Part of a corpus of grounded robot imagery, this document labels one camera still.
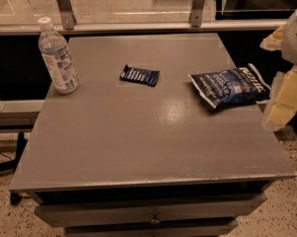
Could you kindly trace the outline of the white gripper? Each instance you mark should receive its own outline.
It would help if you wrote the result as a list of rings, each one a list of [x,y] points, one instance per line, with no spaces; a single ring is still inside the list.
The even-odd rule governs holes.
[[[282,58],[297,64],[297,9],[285,26],[278,27],[262,40],[260,48],[281,50]],[[297,113],[297,65],[286,73],[277,72],[273,78],[261,126],[267,131],[284,128]]]

